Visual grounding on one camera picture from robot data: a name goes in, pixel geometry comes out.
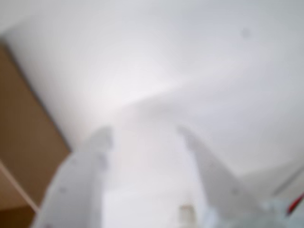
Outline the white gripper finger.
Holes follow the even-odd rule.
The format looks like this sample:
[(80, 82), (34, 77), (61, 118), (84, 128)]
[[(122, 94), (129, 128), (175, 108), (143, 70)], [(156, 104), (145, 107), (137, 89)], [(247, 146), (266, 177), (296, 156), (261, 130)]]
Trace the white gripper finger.
[(113, 148), (112, 128), (102, 127), (57, 169), (34, 228), (100, 228), (104, 183)]
[(198, 172), (208, 209), (206, 223), (215, 228), (253, 228), (262, 225), (267, 211), (244, 184), (186, 127), (179, 128)]

